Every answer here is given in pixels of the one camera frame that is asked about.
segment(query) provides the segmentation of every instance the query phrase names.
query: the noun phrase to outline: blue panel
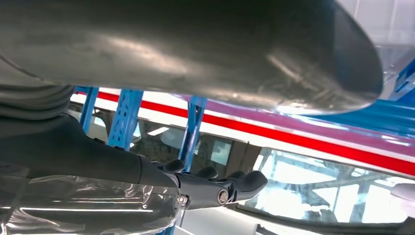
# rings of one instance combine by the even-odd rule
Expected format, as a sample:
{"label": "blue panel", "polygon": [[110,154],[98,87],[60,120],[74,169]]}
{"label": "blue panel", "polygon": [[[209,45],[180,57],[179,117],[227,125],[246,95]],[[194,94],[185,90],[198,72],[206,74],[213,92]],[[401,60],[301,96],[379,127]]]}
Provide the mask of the blue panel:
{"label": "blue panel", "polygon": [[138,110],[143,92],[122,90],[118,107],[108,137],[108,145],[130,149],[130,143],[137,125]]}
{"label": "blue panel", "polygon": [[415,88],[401,97],[398,102],[415,104]]}
{"label": "blue panel", "polygon": [[91,125],[92,111],[95,107],[95,101],[96,97],[98,96],[99,88],[80,87],[79,89],[77,87],[76,90],[87,94],[87,99],[85,100],[84,106],[82,107],[82,114],[79,122],[81,123],[85,133],[88,133],[88,130]]}
{"label": "blue panel", "polygon": [[389,100],[413,102],[415,89],[415,60],[404,68],[396,79],[395,88]]}
{"label": "blue panel", "polygon": [[415,138],[415,104],[378,100],[359,111],[312,118]]}

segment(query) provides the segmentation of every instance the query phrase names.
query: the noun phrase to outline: bolt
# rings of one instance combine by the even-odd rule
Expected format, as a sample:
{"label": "bolt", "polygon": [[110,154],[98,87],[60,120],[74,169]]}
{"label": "bolt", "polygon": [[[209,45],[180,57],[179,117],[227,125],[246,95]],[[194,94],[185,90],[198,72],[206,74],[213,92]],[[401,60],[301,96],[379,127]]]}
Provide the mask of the bolt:
{"label": "bolt", "polygon": [[225,203],[226,203],[226,201],[228,200],[228,197],[229,197],[229,195],[228,195],[228,191],[227,191],[227,190],[225,190],[225,189],[221,189],[221,190],[219,191],[219,194],[218,194],[218,202],[219,202],[219,204],[220,204],[220,205],[225,204]]}
{"label": "bolt", "polygon": [[178,198],[177,198],[177,201],[178,201],[180,204],[183,204],[183,203],[185,203],[185,202],[186,202],[186,197],[184,197],[184,196],[180,196],[180,197],[178,197]]}

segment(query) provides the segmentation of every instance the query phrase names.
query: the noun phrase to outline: curved metal surface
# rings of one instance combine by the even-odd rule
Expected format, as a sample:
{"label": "curved metal surface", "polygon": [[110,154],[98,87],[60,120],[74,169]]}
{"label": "curved metal surface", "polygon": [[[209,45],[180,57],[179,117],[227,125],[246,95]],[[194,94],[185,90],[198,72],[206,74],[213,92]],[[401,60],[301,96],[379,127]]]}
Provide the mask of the curved metal surface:
{"label": "curved metal surface", "polygon": [[382,91],[372,43],[333,0],[3,0],[0,11],[1,58],[22,81],[295,114],[360,109]]}

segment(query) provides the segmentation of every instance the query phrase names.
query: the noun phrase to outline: black cable sleeve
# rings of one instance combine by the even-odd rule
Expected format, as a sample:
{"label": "black cable sleeve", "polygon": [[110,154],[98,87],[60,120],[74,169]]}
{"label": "black cable sleeve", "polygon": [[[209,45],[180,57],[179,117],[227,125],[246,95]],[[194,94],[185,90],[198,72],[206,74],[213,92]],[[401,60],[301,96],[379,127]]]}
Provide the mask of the black cable sleeve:
{"label": "black cable sleeve", "polygon": [[73,86],[0,86],[0,117],[45,120],[64,113]]}

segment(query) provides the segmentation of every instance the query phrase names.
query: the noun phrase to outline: metal bracket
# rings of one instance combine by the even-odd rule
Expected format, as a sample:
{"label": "metal bracket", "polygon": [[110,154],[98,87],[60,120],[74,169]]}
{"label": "metal bracket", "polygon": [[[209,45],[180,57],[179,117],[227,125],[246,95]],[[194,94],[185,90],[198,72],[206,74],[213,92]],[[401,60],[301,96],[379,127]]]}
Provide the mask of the metal bracket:
{"label": "metal bracket", "polygon": [[87,95],[84,106],[82,107],[82,114],[79,122],[82,125],[85,133],[88,133],[88,130],[91,125],[92,111],[95,108],[95,101],[98,97],[99,88],[98,87],[77,87],[76,92],[82,92]]}
{"label": "metal bracket", "polygon": [[138,122],[143,91],[121,90],[118,107],[111,126],[108,145],[130,149],[133,133]]}

